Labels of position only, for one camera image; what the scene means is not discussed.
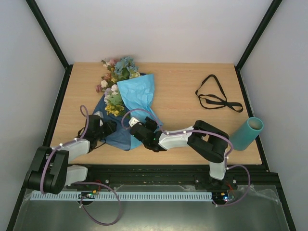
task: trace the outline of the black ribbon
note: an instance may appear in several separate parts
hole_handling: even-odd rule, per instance
[[[211,77],[213,77],[215,79],[217,85],[219,86],[219,89],[220,89],[222,95],[225,97],[225,100],[223,100],[222,98],[220,98],[220,97],[218,97],[216,95],[213,95],[213,94],[208,94],[208,95],[200,94],[200,95],[198,95],[199,89]],[[196,90],[196,96],[198,96],[201,106],[204,107],[205,109],[219,109],[219,108],[223,108],[223,107],[229,107],[229,108],[231,108],[232,110],[234,110],[236,112],[242,112],[243,111],[243,105],[241,103],[238,103],[238,102],[228,102],[227,101],[226,94],[223,91],[222,86],[221,86],[220,82],[218,81],[216,75],[209,75],[208,77],[205,78],[205,80],[202,81],[201,86],[198,88],[198,90]],[[207,99],[206,97],[215,98],[215,99],[218,99],[219,101],[213,101],[213,100]],[[218,107],[205,107],[202,104],[201,99],[204,99],[207,104],[220,105],[220,106],[218,106]]]

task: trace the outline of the wooden tabletop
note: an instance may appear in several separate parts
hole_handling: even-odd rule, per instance
[[[140,63],[139,71],[153,73],[155,94],[152,109],[163,122],[166,130],[178,130],[203,120],[220,130],[232,134],[248,119],[244,99],[232,64],[167,64]],[[75,63],[65,93],[58,122],[51,144],[57,146],[72,140],[84,127],[85,118],[79,107],[84,104],[92,113],[102,93],[96,93],[96,85],[108,71],[102,63]],[[240,102],[241,113],[228,107],[207,110],[201,107],[195,91],[210,74],[215,74],[229,102]],[[223,98],[214,79],[209,79],[199,91]],[[82,155],[71,163],[79,164],[124,164],[124,165],[207,165],[208,161],[190,147],[174,148],[154,153],[140,146],[131,151],[122,151],[104,145],[89,154]],[[233,151],[229,164],[261,164],[257,144],[254,141],[245,151]]]

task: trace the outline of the wall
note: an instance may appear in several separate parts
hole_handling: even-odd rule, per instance
[[[69,63],[237,63],[271,0],[37,0]]]
[[[285,0],[244,66],[242,75],[270,170],[278,172],[293,220],[307,230],[308,2]]]
[[[42,145],[64,69],[24,0],[0,1],[0,230]]]

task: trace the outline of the teal cup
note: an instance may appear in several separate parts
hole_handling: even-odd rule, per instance
[[[229,138],[235,150],[245,150],[263,129],[263,122],[259,118],[250,117]]]

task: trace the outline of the black metal frame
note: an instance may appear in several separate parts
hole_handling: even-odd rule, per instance
[[[62,102],[64,99],[66,87],[71,75],[73,65],[69,65],[64,54],[62,53],[55,37],[53,36],[43,14],[41,13],[35,0],[26,0],[31,11],[36,17],[38,23],[40,24],[42,30],[44,31],[46,37],[48,38],[51,46],[53,47],[55,53],[59,57],[63,67],[65,68],[65,74],[62,80],[62,84],[59,90],[59,94],[52,112],[50,123],[46,132],[46,136],[43,142],[44,146],[49,146],[52,140],[54,129],[57,123],[57,119],[60,113]],[[238,81],[243,94],[244,102],[247,108],[249,116],[253,116],[253,112],[250,106],[250,102],[244,87],[243,79],[241,77],[241,69],[248,59],[250,53],[264,32],[266,26],[270,22],[271,18],[275,14],[282,0],[273,0],[266,14],[264,15],[259,27],[257,28],[255,34],[253,35],[251,41],[249,42],[245,52],[240,58],[238,64],[234,67]],[[246,165],[248,168],[251,180],[256,185],[275,185],[279,194],[280,201],[282,202],[282,207],[289,225],[290,230],[295,230],[295,225],[288,208],[287,201],[285,199],[282,186],[277,173],[271,173],[269,170],[268,163],[263,151],[262,143],[259,137],[256,139],[257,147],[262,160],[261,165]],[[203,179],[209,176],[209,166],[179,166],[179,165],[169,165],[169,166],[119,166],[119,165],[85,165],[88,167],[88,180],[108,180],[108,184],[194,184],[197,188],[203,188]],[[240,168],[234,168],[227,172],[232,175],[237,180],[238,184],[246,184],[248,177],[246,172]],[[21,188],[20,194],[18,196],[14,211],[11,216],[10,223],[8,225],[7,231],[12,231],[18,216],[18,212],[23,201],[26,188],[23,186]]]

